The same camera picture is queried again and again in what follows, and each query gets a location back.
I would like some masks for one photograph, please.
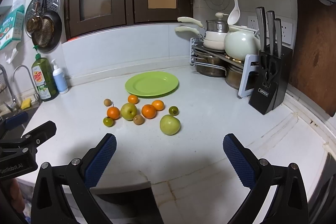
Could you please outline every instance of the dish soap bottle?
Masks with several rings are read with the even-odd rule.
[[[52,60],[51,63],[54,65],[54,71],[52,75],[56,83],[56,87],[59,91],[59,94],[65,94],[68,92],[68,85],[64,77],[64,73],[61,68],[56,64],[56,59]]]
[[[34,46],[34,49],[37,52],[38,45]],[[58,95],[53,71],[47,58],[41,57],[39,53],[36,54],[35,58],[36,61],[31,66],[31,72],[33,73],[34,81],[42,101],[47,102]]]

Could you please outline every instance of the white ladle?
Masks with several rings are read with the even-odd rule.
[[[229,17],[227,18],[228,25],[235,25],[239,21],[239,18],[240,18],[238,0],[234,0],[234,1],[235,1],[235,7],[233,8]]]

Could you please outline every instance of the countertop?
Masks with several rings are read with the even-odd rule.
[[[263,116],[248,104],[249,98],[239,99],[225,79],[201,75],[191,66],[163,71],[175,75],[179,87],[161,98],[166,108],[140,126],[123,118],[111,128],[102,123],[107,110],[104,99],[110,98],[121,108],[129,95],[125,82],[133,75],[78,85],[42,103],[25,133],[49,120],[56,123],[57,132],[38,148],[38,166],[45,161],[52,166],[66,165],[73,158],[82,158],[106,133],[113,133],[117,151],[95,192],[152,187],[165,224],[227,223],[249,192],[223,152],[224,136],[234,133],[257,158],[264,157],[273,165],[297,163],[310,198],[327,152],[325,141],[296,113],[281,104]],[[141,98],[138,110],[153,100]],[[181,130],[167,136],[159,123],[172,105],[180,110],[176,117]],[[19,179],[33,185],[38,170]],[[259,222],[271,202],[275,188],[271,189]]]

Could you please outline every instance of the wooden cutting board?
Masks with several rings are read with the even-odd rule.
[[[330,116],[336,112],[336,4],[297,0],[298,19],[289,83]]]

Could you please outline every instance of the blue lotion bottle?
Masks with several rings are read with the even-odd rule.
[[[54,76],[54,80],[57,86],[57,89],[60,94],[65,94],[68,92],[68,85],[64,77],[63,70],[58,67],[56,64],[56,59],[52,60],[51,62],[54,65],[54,71],[52,75]]]

